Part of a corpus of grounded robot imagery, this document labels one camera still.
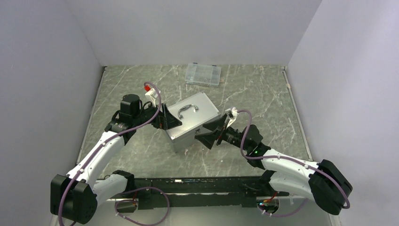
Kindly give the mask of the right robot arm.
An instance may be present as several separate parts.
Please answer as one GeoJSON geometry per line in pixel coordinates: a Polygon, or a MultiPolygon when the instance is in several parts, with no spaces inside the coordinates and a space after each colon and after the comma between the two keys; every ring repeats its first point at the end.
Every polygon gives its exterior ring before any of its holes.
{"type": "Polygon", "coordinates": [[[234,117],[226,113],[203,124],[208,133],[195,135],[208,149],[223,141],[240,148],[241,155],[255,168],[264,170],[259,189],[264,195],[287,192],[314,201],[325,212],[338,215],[349,209],[353,187],[329,160],[305,161],[278,152],[262,143],[263,136],[249,120],[243,131],[231,127],[234,117]]]}

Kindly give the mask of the grey metal medicine case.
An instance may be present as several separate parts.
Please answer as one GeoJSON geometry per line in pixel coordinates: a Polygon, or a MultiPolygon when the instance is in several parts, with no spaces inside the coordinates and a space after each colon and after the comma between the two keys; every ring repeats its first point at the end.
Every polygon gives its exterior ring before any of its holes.
{"type": "Polygon", "coordinates": [[[201,132],[204,123],[220,116],[219,110],[204,92],[190,96],[171,107],[169,112],[181,123],[166,130],[166,135],[174,152],[184,151],[195,142],[194,136],[201,132]]]}

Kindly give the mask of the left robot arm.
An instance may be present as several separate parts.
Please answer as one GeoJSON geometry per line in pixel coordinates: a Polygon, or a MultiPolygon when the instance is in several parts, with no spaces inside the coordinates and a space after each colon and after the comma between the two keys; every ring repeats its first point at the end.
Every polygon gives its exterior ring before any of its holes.
{"type": "Polygon", "coordinates": [[[128,143],[138,128],[147,124],[167,130],[181,126],[182,122],[169,112],[166,104],[151,103],[145,108],[138,95],[123,96],[120,109],[105,127],[96,147],[65,176],[56,175],[51,181],[50,211],[58,216],[59,225],[63,225],[63,219],[73,224],[86,224],[97,207],[115,195],[124,198],[134,193],[139,198],[150,195],[151,186],[135,184],[135,176],[122,170],[97,182],[111,158],[128,143]]]}

